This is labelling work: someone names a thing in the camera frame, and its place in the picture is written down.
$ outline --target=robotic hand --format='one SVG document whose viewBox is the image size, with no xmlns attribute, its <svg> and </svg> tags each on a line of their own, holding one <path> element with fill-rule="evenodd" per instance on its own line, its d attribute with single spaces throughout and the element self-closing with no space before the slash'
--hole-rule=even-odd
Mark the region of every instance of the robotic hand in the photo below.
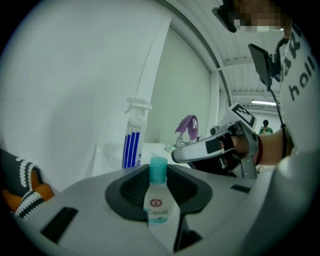
<svg viewBox="0 0 320 256">
<path fill-rule="evenodd" d="M 193 169 L 212 174 L 255 179 L 253 155 L 258 148 L 258 137 L 254 132 L 257 119 L 235 103 L 227 109 L 220 123 L 223 125 L 210 130 L 210 137 L 174 150 L 171 154 L 173 161 L 188 163 Z M 246 155 L 237 153 L 231 136 L 245 138 Z"/>
</svg>

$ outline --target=ceiling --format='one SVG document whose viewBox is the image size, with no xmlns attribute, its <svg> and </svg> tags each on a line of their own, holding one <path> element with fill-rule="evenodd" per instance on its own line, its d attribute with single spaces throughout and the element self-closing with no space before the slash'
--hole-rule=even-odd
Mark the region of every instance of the ceiling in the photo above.
<svg viewBox="0 0 320 256">
<path fill-rule="evenodd" d="M 273 98 L 260 81 L 248 44 L 255 44 L 271 54 L 282 38 L 282 32 L 227 31 L 212 14 L 212 9 L 222 5 L 222 0 L 166 0 L 166 2 L 192 18 L 193 25 L 199 27 L 205 34 L 205 40 L 209 45 L 210 43 L 214 45 L 213 52 L 222 62 L 219 63 L 218 70 L 223 73 L 231 101 L 239 102 L 252 111 L 257 109 L 259 113 L 275 114 L 275 107 L 251 105 L 251 100 L 273 101 Z M 279 101 L 280 85 L 274 79 L 271 88 Z"/>
</svg>

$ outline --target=black and white pattern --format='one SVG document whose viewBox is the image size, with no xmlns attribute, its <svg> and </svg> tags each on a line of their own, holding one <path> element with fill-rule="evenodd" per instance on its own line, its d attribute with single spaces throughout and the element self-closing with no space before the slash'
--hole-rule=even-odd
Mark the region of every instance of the black and white pattern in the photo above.
<svg viewBox="0 0 320 256">
<path fill-rule="evenodd" d="M 32 189 L 31 179 L 34 170 L 38 182 L 43 184 L 45 183 L 43 174 L 31 161 L 16 157 L 2 149 L 0 149 L 0 165 L 5 188 L 14 195 L 22 197 L 14 214 L 26 219 L 45 202 L 43 197 Z"/>
<path fill-rule="evenodd" d="M 39 183 L 45 183 L 45 180 L 44 180 L 44 177 L 42 175 L 40 168 L 37 165 L 34 165 L 33 169 L 35 170 L 35 174 L 36 174 L 36 177 L 37 177 Z"/>
<path fill-rule="evenodd" d="M 43 197 L 36 191 L 30 190 L 22 198 L 14 215 L 23 219 L 27 219 L 32 213 L 34 213 L 40 206 L 45 203 Z"/>
</svg>

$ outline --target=teal bottle cap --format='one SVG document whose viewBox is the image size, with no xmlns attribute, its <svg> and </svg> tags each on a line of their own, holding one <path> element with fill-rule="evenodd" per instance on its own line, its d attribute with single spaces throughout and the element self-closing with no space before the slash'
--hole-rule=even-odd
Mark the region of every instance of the teal bottle cap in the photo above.
<svg viewBox="0 0 320 256">
<path fill-rule="evenodd" d="M 166 183 L 168 159 L 154 156 L 150 159 L 149 180 L 153 184 Z"/>
</svg>

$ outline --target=person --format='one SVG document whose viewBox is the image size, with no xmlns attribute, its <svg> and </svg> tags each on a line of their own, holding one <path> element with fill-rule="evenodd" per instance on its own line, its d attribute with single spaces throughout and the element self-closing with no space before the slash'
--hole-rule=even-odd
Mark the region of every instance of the person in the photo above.
<svg viewBox="0 0 320 256">
<path fill-rule="evenodd" d="M 271 0 L 223 0 L 223 7 L 231 16 L 242 21 L 242 25 L 283 31 L 283 38 L 286 40 L 279 50 L 281 116 L 285 122 L 286 136 L 285 156 L 289 156 L 293 148 L 294 152 L 318 150 L 320 71 L 314 51 L 303 32 L 286 14 L 283 5 L 277 6 Z M 306 131 L 304 124 L 310 124 L 310 120 L 312 125 L 309 125 Z M 272 134 L 259 135 L 259 148 L 262 150 L 258 149 L 254 154 L 255 164 L 276 166 L 283 159 L 283 137 L 282 129 Z M 248 152 L 246 142 L 241 136 L 233 136 L 232 141 L 240 155 Z"/>
<path fill-rule="evenodd" d="M 273 134 L 274 130 L 272 130 L 272 128 L 269 127 L 269 121 L 263 120 L 263 126 L 261 126 L 260 131 L 259 131 L 259 135 L 261 134 Z"/>
</svg>

